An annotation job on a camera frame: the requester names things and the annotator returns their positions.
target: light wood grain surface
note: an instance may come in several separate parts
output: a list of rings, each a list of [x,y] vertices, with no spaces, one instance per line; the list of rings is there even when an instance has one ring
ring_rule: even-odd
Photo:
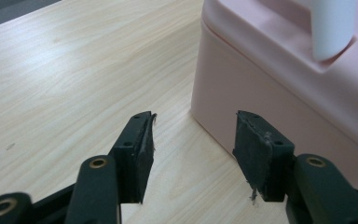
[[[287,223],[189,113],[201,0],[62,0],[0,25],[0,194],[36,202],[158,113],[145,203],[124,223]]]

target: pink storage box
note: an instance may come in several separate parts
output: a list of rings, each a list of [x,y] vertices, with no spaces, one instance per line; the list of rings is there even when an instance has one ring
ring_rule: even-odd
[[[192,97],[196,120],[229,152],[238,110],[259,114],[326,157],[358,189],[358,1],[355,36],[312,59],[310,13],[290,0],[205,0]]]

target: screw hole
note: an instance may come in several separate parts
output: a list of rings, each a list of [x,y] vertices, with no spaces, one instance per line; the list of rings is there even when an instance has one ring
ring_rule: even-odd
[[[348,222],[349,224],[358,224],[358,219],[351,220]]]
[[[315,158],[315,157],[308,157],[307,158],[307,163],[316,167],[325,167],[326,163],[324,163],[324,161]]]
[[[98,158],[98,159],[95,159],[95,160],[91,161],[89,163],[89,167],[91,167],[92,169],[98,169],[98,168],[101,168],[101,167],[105,166],[106,164],[107,164],[106,159]]]
[[[7,198],[0,201],[0,217],[11,210],[13,210],[17,205],[17,200],[15,198]]]
[[[274,144],[277,145],[277,146],[281,146],[281,145],[283,145],[283,142],[282,141],[275,141]]]
[[[100,222],[97,219],[92,219],[92,220],[86,221],[84,224],[101,224],[101,223],[102,222]]]

